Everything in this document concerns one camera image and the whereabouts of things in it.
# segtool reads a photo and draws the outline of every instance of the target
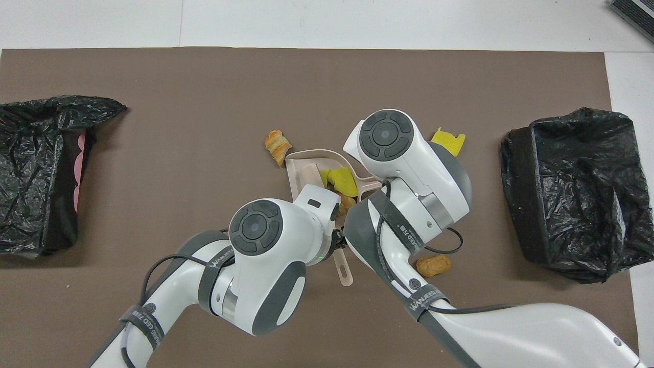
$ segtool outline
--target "black velcro strap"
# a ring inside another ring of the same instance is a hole
[[[120,321],[130,322],[141,330],[148,341],[150,341],[153,350],[157,349],[164,339],[164,329],[162,329],[159,321],[147,309],[140,305],[131,306],[120,318]]]
[[[218,254],[213,256],[209,262],[207,262],[207,265],[202,272],[202,277],[200,278],[200,284],[198,286],[198,304],[200,304],[202,309],[214,316],[217,316],[218,314],[214,313],[213,309],[211,309],[211,294],[213,294],[213,288],[216,285],[220,269],[225,265],[225,262],[232,258],[234,258],[234,248],[231,246],[225,247],[223,250],[219,251]]]
[[[404,302],[404,308],[409,312],[411,317],[417,321],[418,318],[420,318],[420,315],[438,299],[447,300],[447,297],[436,286],[426,284],[411,294],[411,296]]]
[[[411,254],[416,254],[424,248],[424,242],[416,230],[404,215],[402,215],[402,212],[386,197],[384,192],[377,191],[368,198],[384,221],[389,225],[390,229],[393,230],[393,233]]]

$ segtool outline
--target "black trash bag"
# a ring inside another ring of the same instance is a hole
[[[647,182],[628,117],[584,107],[512,130],[500,152],[528,261],[589,284],[654,259]]]
[[[0,254],[34,258],[75,243],[94,127],[125,109],[84,96],[0,105]]]

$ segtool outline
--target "yellow sponge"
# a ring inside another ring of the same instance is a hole
[[[454,157],[456,157],[461,151],[461,147],[463,146],[463,142],[465,140],[465,134],[459,134],[458,136],[454,137],[452,133],[444,132],[441,130],[441,128],[438,128],[434,134],[434,137],[432,138],[432,142],[438,143],[445,147],[445,149],[448,150]]]
[[[359,195],[359,192],[356,190],[356,184],[354,183],[354,177],[349,168],[340,168],[330,171],[327,174],[327,181],[334,186],[336,191],[341,192],[348,197],[356,197]]]
[[[332,171],[332,169],[327,169],[320,172],[320,178],[322,179],[322,186],[325,188],[327,188],[327,175],[329,175],[330,171]]]

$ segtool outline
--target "brown tabletop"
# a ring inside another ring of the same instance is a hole
[[[256,198],[290,200],[263,146],[281,129],[294,151],[341,148],[378,109],[409,113],[430,136],[465,133],[459,160],[472,212],[466,245],[436,284],[455,306],[564,303],[602,320],[634,350],[627,272],[580,285],[526,262],[500,181],[506,132],[582,106],[611,109],[595,53],[148,48],[3,50],[0,103],[61,94],[129,107],[99,131],[80,190],[77,244],[51,257],[0,258],[0,365],[78,367],[137,302],[150,265],[189,236],[227,226]],[[451,246],[451,235],[434,247]],[[458,367],[372,271],[346,251],[307,270],[293,318],[263,337],[191,306],[149,367]]]

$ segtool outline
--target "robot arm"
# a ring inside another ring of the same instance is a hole
[[[423,140],[411,118],[381,110],[362,120],[344,150],[386,187],[352,207],[345,239],[417,322],[466,367],[645,368],[590,314],[559,304],[457,310],[409,265],[409,256],[466,215],[470,180],[445,149]],[[189,239],[96,352],[90,367],[144,367],[182,311],[199,304],[251,335],[295,311],[307,265],[334,250],[340,197],[312,185],[293,203],[261,199],[239,209],[229,238]]]
[[[88,367],[144,367],[187,306],[199,304],[251,335],[282,325],[304,290],[305,267],[327,258],[340,197],[307,185],[293,203],[260,199],[239,209],[229,238],[189,239],[130,308]]]
[[[463,366],[645,367],[582,310],[560,304],[456,310],[413,270],[409,256],[465,215],[472,194],[462,167],[445,149],[425,142],[408,115],[370,115],[344,150],[387,182],[349,210],[347,243]]]

